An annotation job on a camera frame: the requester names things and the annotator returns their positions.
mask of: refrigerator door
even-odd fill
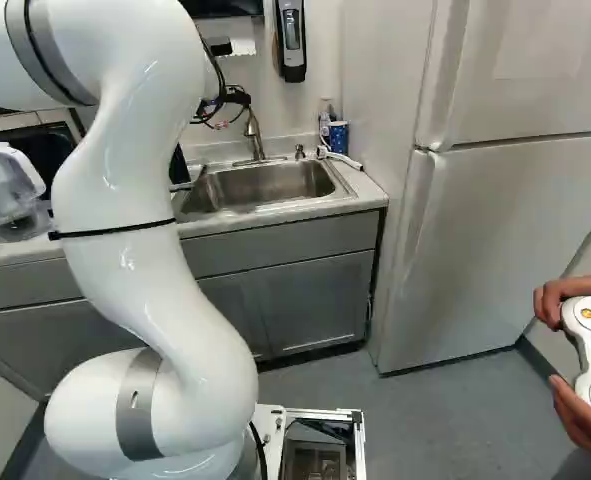
[[[416,142],[591,131],[591,0],[437,0]]]
[[[591,231],[591,137],[415,151],[380,372],[512,345]]]

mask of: hand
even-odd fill
[[[533,292],[535,316],[551,330],[559,330],[562,326],[562,301],[581,295],[591,295],[591,275],[547,282]]]
[[[577,446],[591,452],[591,406],[561,377],[553,375],[549,381],[553,387],[555,410],[566,433]]]

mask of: gray floor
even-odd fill
[[[574,452],[517,351],[386,379],[357,352],[262,374],[260,401],[362,409],[371,480],[591,480],[591,458]],[[44,443],[23,480],[88,478]]]

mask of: paper towel dispenser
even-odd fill
[[[179,0],[193,18],[264,15],[263,0]]]

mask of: gray cabinet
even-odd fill
[[[253,272],[275,355],[364,338],[373,251]]]
[[[246,340],[255,358],[266,360],[271,352],[251,282],[251,274],[238,273],[197,283],[204,295]]]
[[[86,300],[0,311],[0,374],[35,398],[89,358],[142,345]]]
[[[364,338],[378,220],[361,212],[182,248],[202,291],[266,360]],[[81,298],[65,259],[0,267],[0,375],[34,398],[85,360],[142,345]]]

